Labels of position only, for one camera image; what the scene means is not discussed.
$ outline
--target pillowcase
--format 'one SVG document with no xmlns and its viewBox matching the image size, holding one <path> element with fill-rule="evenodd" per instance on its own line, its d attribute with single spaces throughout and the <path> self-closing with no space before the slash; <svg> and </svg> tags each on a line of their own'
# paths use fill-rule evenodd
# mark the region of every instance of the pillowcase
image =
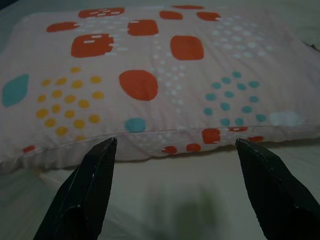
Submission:
<svg viewBox="0 0 320 240">
<path fill-rule="evenodd" d="M 320 55 L 265 9 L 37 13 L 0 58 L 0 172 L 320 136 Z"/>
</svg>

